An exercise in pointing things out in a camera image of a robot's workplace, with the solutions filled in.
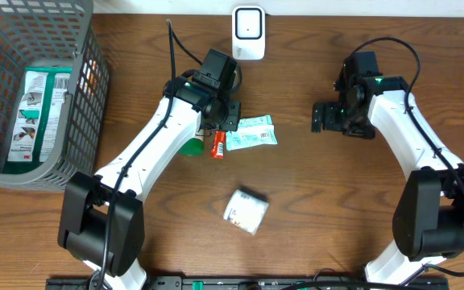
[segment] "green lid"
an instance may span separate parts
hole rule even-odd
[[[192,138],[186,142],[178,151],[182,155],[201,155],[203,153],[203,141]]]

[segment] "white backdrop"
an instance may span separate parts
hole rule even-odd
[[[271,15],[464,17],[464,0],[94,0],[94,12],[230,15],[247,4]]]

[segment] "red object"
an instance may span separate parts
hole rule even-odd
[[[223,159],[223,153],[225,151],[225,132],[217,131],[214,134],[213,149],[210,151],[210,157]]]

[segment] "gray plastic basket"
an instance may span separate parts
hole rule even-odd
[[[56,141],[49,158],[23,174],[1,174],[0,186],[62,190],[76,171],[90,174],[109,73],[90,26],[89,0],[0,0],[0,172],[23,95],[27,66],[71,66]]]

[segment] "wooden table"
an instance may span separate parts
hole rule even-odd
[[[153,115],[170,77],[171,18],[182,43],[203,58],[231,54],[230,17],[94,15],[100,45],[113,66],[97,168],[111,161]],[[365,40],[405,39],[420,53],[414,93],[422,114],[464,160],[464,19],[267,18],[261,61],[242,61],[236,95],[242,116],[270,114],[277,146],[178,155],[144,206],[146,241],[139,261],[151,273],[188,276],[312,275],[323,267],[353,272],[392,240],[392,215],[405,180],[382,135],[374,140],[311,133],[314,102],[336,100],[342,60]],[[380,70],[411,80],[416,65],[394,43],[371,46]],[[198,68],[176,49],[177,73]],[[222,220],[231,193],[248,187],[270,208],[257,235]],[[0,288],[44,288],[52,276],[90,270],[56,245],[62,193],[0,190]],[[464,255],[444,264],[464,270]],[[452,289],[464,279],[450,278]]]

